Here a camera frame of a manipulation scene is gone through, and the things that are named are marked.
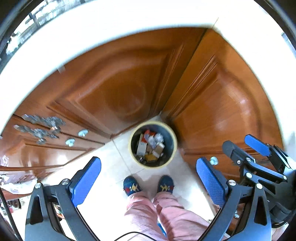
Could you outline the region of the round cabinet knob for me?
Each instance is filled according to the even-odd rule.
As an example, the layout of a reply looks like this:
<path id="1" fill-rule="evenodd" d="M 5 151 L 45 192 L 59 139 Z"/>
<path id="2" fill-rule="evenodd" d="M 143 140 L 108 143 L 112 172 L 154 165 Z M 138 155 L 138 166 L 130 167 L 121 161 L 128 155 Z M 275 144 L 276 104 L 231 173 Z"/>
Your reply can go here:
<path id="1" fill-rule="evenodd" d="M 73 147 L 74 144 L 75 144 L 75 139 L 74 138 L 69 138 L 65 141 L 65 144 L 68 146 L 68 147 Z"/>
<path id="2" fill-rule="evenodd" d="M 86 137 L 86 135 L 89 133 L 88 129 L 83 129 L 78 132 L 79 137 Z"/>

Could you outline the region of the right blue slipper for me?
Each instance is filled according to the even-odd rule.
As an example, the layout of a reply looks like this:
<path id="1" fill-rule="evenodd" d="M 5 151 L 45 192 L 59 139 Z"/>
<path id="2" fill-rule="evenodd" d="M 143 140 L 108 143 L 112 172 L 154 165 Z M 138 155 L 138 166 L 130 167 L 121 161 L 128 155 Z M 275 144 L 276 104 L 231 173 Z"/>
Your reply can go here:
<path id="1" fill-rule="evenodd" d="M 173 179 L 169 175 L 163 175 L 159 180 L 157 192 L 168 192 L 172 194 L 174 187 Z"/>

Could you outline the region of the blue slipper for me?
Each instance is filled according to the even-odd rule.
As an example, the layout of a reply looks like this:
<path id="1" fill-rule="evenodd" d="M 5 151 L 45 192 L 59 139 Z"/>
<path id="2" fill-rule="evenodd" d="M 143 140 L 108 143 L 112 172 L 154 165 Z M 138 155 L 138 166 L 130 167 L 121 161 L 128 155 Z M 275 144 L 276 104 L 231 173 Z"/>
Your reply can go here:
<path id="1" fill-rule="evenodd" d="M 159 180 L 157 192 L 168 192 L 172 194 L 174 187 L 173 179 L 169 175 L 163 175 Z"/>
<path id="2" fill-rule="evenodd" d="M 138 181 L 133 176 L 128 176 L 124 179 L 123 190 L 127 196 L 131 196 L 134 193 L 142 191 Z"/>

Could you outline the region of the wooden cabinet door right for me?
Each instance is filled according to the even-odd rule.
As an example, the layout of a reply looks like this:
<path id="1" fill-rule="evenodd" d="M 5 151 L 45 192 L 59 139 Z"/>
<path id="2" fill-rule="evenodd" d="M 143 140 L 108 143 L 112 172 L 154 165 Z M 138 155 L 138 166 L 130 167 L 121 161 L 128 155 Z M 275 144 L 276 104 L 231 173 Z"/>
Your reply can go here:
<path id="1" fill-rule="evenodd" d="M 251 134 L 283 146 L 270 101 L 241 56 L 216 32 L 207 30 L 164 109 L 163 118 L 175 131 L 182 158 L 195 167 L 200 157 L 217 157 L 216 169 L 238 180 L 239 168 L 222 151 L 230 140 L 255 157 L 271 162 L 248 147 Z"/>

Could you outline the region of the wooden cabinet door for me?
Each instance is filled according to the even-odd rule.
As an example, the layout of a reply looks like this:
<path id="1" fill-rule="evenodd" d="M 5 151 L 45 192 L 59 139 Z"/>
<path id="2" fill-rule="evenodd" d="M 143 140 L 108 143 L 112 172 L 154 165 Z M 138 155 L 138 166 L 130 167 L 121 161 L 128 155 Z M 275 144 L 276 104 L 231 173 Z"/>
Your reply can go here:
<path id="1" fill-rule="evenodd" d="M 216 169 L 238 180 L 239 168 L 222 151 L 230 140 L 255 157 L 271 162 L 248 147 L 251 134 L 283 146 L 270 101 L 241 56 L 216 32 L 207 30 L 164 109 L 163 118 L 175 131 L 182 158 L 195 167 L 200 157 L 217 157 Z"/>
<path id="2" fill-rule="evenodd" d="M 157 115 L 191 60 L 203 28 L 137 33 L 80 55 L 42 81 L 17 116 L 57 116 L 62 131 L 102 142 Z"/>

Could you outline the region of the left blue slipper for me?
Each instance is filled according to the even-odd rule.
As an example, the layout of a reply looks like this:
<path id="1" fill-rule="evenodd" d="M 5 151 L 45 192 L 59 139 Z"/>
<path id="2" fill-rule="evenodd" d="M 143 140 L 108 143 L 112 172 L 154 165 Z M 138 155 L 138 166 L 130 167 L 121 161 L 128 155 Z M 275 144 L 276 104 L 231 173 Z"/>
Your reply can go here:
<path id="1" fill-rule="evenodd" d="M 142 191 L 138 181 L 133 176 L 128 176 L 124 179 L 123 190 L 127 196 L 131 196 L 134 193 Z"/>

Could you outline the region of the right pink trouser leg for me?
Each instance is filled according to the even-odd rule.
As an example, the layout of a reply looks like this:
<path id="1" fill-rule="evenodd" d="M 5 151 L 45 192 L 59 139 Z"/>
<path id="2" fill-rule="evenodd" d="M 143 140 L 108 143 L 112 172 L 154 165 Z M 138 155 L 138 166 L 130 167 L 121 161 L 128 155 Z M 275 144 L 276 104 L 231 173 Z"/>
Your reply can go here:
<path id="1" fill-rule="evenodd" d="M 179 204 L 170 192 L 159 192 L 154 206 L 168 240 L 198 240 L 209 226 L 208 221 Z"/>

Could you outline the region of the pink trouser leg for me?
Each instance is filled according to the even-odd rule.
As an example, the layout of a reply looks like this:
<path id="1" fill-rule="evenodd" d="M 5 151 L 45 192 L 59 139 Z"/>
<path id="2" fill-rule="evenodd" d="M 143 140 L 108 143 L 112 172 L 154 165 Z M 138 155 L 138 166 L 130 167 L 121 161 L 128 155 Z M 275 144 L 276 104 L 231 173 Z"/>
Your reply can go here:
<path id="1" fill-rule="evenodd" d="M 179 204 L 170 192 L 159 192 L 154 206 L 168 240 L 198 240 L 209 226 L 208 221 Z"/>
<path id="2" fill-rule="evenodd" d="M 127 210 L 123 218 L 125 232 L 133 232 L 132 240 L 151 240 L 140 232 L 155 240 L 167 240 L 158 226 L 158 214 L 156 208 L 143 191 L 134 193 L 128 197 Z"/>

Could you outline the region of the left pink trouser leg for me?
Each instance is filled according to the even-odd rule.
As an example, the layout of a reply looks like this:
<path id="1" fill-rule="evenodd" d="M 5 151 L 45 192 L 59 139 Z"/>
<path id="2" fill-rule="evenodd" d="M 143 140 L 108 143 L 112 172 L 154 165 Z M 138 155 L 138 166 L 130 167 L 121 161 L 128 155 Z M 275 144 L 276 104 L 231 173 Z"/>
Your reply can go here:
<path id="1" fill-rule="evenodd" d="M 158 226 L 158 214 L 156 208 L 143 191 L 134 193 L 128 197 L 127 210 L 123 218 L 125 232 L 133 232 L 132 240 L 151 240 L 140 232 L 155 240 L 167 240 Z"/>

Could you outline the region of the black bin with yellow rim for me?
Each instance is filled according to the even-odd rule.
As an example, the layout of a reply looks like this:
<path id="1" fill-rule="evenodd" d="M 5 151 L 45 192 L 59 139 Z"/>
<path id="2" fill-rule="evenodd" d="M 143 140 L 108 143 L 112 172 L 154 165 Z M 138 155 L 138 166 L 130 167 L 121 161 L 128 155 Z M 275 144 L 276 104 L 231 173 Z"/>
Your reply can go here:
<path id="1" fill-rule="evenodd" d="M 128 149 L 137 164 L 148 169 L 168 165 L 175 156 L 178 142 L 173 130 L 161 121 L 147 121 L 132 132 Z"/>

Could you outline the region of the wooden cabinet door left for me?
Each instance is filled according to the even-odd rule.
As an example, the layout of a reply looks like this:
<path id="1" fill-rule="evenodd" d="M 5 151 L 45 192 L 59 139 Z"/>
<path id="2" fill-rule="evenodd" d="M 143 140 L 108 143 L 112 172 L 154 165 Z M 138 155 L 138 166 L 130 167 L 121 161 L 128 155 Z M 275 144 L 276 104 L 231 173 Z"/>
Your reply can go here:
<path id="1" fill-rule="evenodd" d="M 80 55 L 42 81 L 17 116 L 57 116 L 62 131 L 102 142 L 157 115 L 191 60 L 203 28 L 137 33 Z"/>

